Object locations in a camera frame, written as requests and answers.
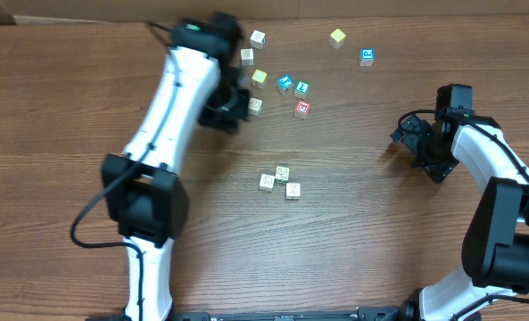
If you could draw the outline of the bee block blue side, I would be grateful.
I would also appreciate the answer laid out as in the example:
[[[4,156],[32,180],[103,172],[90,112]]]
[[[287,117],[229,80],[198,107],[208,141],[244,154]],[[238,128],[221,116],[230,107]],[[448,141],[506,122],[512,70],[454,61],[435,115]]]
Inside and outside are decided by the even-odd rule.
[[[275,184],[275,177],[269,174],[260,176],[259,189],[266,192],[272,192]]]

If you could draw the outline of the white number seven block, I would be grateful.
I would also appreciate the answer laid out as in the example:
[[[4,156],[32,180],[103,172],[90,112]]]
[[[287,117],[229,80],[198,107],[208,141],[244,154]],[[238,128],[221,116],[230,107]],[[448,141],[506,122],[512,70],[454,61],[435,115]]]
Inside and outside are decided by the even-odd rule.
[[[301,197],[301,185],[299,183],[287,183],[285,198],[287,200],[299,200]]]

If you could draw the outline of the red top block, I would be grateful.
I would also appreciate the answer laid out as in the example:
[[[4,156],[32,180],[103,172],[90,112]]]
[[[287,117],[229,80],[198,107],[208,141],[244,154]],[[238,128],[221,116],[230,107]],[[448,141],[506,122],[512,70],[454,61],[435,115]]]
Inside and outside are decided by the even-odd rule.
[[[311,104],[300,100],[294,108],[294,116],[300,119],[306,119],[310,112]]]

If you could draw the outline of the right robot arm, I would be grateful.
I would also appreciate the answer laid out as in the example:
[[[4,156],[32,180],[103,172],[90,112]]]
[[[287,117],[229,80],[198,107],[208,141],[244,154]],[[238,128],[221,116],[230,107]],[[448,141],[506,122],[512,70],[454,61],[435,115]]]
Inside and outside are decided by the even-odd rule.
[[[462,244],[461,264],[436,284],[415,290],[390,320],[479,320],[496,301],[529,305],[529,168],[500,125],[475,113],[471,86],[449,84],[430,111],[402,115],[391,138],[441,183],[464,165],[482,194]]]

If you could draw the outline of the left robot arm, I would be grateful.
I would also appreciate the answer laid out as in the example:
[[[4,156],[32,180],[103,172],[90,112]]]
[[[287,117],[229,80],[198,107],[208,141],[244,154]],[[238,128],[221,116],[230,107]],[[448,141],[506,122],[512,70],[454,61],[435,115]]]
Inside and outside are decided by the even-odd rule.
[[[149,110],[120,156],[102,165],[105,202],[128,253],[129,299],[120,320],[168,320],[170,256],[189,198],[179,178],[197,126],[231,135],[248,117],[250,91],[231,64],[242,39],[234,16],[183,19],[170,29]]]

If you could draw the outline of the elephant block green side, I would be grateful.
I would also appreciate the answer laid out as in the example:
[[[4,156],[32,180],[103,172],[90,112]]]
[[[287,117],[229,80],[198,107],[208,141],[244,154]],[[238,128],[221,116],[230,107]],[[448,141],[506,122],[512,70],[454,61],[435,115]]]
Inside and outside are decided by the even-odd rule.
[[[275,180],[280,184],[287,184],[290,177],[290,169],[284,166],[277,166]]]

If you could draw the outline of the white block blue side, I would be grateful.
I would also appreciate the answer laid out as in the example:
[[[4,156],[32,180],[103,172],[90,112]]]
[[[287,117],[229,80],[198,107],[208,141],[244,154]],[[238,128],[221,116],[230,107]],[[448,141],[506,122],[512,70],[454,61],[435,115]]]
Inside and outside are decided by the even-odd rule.
[[[251,98],[248,104],[248,112],[252,116],[259,117],[262,113],[263,101],[257,98]]]

